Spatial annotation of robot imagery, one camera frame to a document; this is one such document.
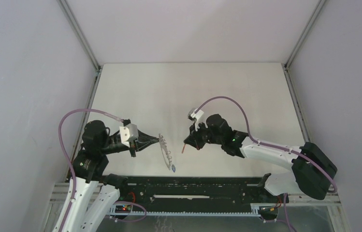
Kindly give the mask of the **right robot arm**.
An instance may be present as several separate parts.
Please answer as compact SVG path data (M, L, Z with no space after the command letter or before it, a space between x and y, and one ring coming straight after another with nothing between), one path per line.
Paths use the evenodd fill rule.
M283 174L267 173L263 176L257 196L263 202L284 193L304 193L324 200L331 192L331 180L337 167L314 143L303 146L283 146L260 140L252 141L247 132L233 130L219 114L202 121L202 111L188 116L193 124L184 144L201 150L206 144L219 145L228 155L258 159L287 170Z

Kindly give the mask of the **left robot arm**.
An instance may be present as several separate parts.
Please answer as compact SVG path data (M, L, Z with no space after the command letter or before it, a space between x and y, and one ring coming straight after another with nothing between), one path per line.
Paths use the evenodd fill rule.
M137 152L159 143L159 138L145 134L130 120L114 134L100 120L85 125L82 143L72 162L72 177L55 232L94 232L113 203L128 197L127 178L116 174L103 177L109 163L107 155Z

